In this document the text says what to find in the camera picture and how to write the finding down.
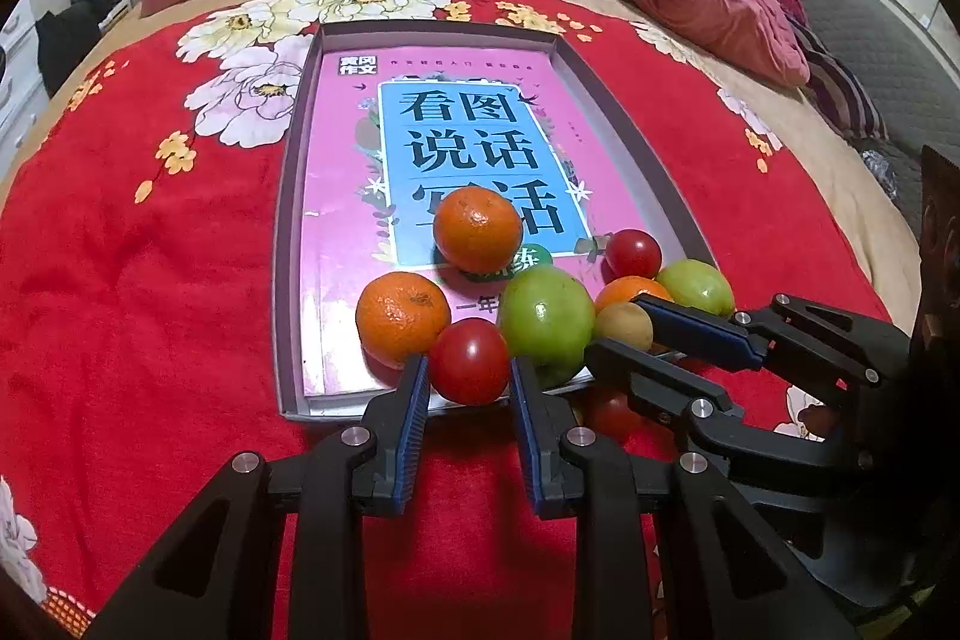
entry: silver bolt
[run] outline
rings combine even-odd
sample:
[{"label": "silver bolt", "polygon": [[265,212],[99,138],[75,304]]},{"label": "silver bolt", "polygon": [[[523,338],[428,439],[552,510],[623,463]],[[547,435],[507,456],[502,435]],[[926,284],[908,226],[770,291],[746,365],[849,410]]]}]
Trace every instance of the silver bolt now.
[{"label": "silver bolt", "polygon": [[362,426],[352,426],[340,432],[340,442],[352,448],[363,445],[370,440],[370,432]]},{"label": "silver bolt", "polygon": [[699,475],[707,469],[707,457],[703,456],[702,453],[687,451],[683,456],[680,456],[680,466],[690,472],[691,475]]},{"label": "silver bolt", "polygon": [[234,472],[239,472],[241,475],[246,475],[248,472],[253,472],[258,466],[260,466],[260,456],[257,456],[256,453],[251,453],[246,451],[246,453],[237,453],[233,457],[233,461],[230,463],[230,466],[233,467]]},{"label": "silver bolt", "polygon": [[690,402],[690,413],[698,418],[709,418],[713,415],[713,405],[709,399],[694,399]]},{"label": "silver bolt", "polygon": [[587,429],[586,426],[574,426],[566,433],[566,441],[578,448],[586,448],[587,445],[597,442],[597,435],[593,429]]}]

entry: orange fruit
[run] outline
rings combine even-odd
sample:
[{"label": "orange fruit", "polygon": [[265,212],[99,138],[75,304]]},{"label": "orange fruit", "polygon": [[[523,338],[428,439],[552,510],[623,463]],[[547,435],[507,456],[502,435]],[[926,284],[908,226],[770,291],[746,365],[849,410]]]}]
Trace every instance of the orange fruit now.
[{"label": "orange fruit", "polygon": [[412,353],[426,353],[450,325],[443,290],[413,272],[387,272],[360,293],[357,330],[364,350],[382,365],[400,369]]},{"label": "orange fruit", "polygon": [[523,239],[517,210],[500,194],[469,185],[450,191],[433,217],[443,258],[473,274],[493,274],[514,258]]},{"label": "orange fruit", "polygon": [[604,286],[604,289],[598,293],[593,300],[593,306],[599,312],[613,302],[629,302],[635,296],[642,293],[649,293],[669,302],[673,301],[673,296],[664,286],[655,280],[648,280],[646,277],[620,277],[612,283]]}]

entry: quilted gray fabric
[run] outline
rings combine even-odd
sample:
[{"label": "quilted gray fabric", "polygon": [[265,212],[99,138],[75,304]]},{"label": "quilted gray fabric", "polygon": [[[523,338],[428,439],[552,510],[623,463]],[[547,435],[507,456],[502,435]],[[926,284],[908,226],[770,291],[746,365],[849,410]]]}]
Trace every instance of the quilted gray fabric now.
[{"label": "quilted gray fabric", "polygon": [[863,83],[890,129],[890,143],[863,140],[894,166],[895,200],[920,229],[920,150],[944,145],[960,157],[960,91],[917,35],[879,0],[801,0],[810,28]]}]

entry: green apple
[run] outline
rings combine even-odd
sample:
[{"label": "green apple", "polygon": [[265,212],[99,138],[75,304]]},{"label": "green apple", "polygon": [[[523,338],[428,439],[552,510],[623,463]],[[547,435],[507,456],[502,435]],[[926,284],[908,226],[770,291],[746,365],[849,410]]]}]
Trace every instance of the green apple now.
[{"label": "green apple", "polygon": [[583,284],[557,266],[531,266],[507,283],[496,325],[512,356],[529,356],[541,386],[569,381],[584,366],[593,332],[593,300]]},{"label": "green apple", "polygon": [[675,261],[659,271],[656,282],[670,292],[677,304],[696,307],[714,316],[731,316],[736,309],[733,291],[719,269],[693,258]]}]

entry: striped pillow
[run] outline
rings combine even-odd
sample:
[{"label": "striped pillow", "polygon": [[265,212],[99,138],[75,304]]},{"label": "striped pillow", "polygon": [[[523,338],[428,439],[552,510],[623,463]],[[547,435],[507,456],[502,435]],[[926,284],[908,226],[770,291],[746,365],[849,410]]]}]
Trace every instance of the striped pillow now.
[{"label": "striped pillow", "polygon": [[880,112],[856,75],[830,54],[813,31],[789,15],[787,20],[810,64],[810,81],[803,92],[833,130],[844,139],[889,139]]}]

